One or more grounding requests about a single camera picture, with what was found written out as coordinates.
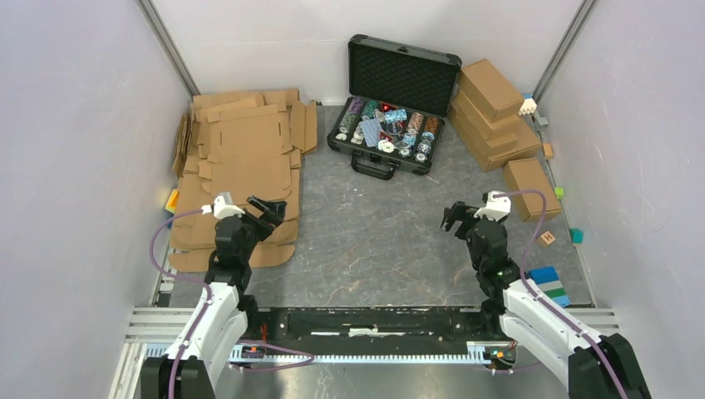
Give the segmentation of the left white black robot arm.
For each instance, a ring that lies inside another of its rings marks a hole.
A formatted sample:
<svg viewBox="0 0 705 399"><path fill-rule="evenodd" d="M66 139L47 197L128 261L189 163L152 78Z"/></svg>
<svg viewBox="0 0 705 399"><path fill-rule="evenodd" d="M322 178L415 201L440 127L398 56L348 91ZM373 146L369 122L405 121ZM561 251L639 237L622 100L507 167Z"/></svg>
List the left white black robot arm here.
<svg viewBox="0 0 705 399"><path fill-rule="evenodd" d="M228 192L197 209L215 220L215 248L199 280L197 308L163 355L148 357L140 372L143 398L213 398L222 370L240 338L252 338L261 328L254 296L246 294L255 247L283 223L287 204L256 196L251 214L233 203Z"/></svg>

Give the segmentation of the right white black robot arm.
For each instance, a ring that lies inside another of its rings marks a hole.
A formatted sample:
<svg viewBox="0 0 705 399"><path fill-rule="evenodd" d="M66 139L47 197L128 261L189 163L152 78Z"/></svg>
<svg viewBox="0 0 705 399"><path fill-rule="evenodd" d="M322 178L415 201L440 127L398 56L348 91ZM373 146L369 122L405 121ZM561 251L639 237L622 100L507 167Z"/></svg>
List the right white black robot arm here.
<svg viewBox="0 0 705 399"><path fill-rule="evenodd" d="M491 196L477 208L461 201L446 208L441 228L465 242L486 300L481 331L523 345L564 385L571 398L649 398L632 345L620 333L606 335L556 303L510 258L507 197Z"/></svg>

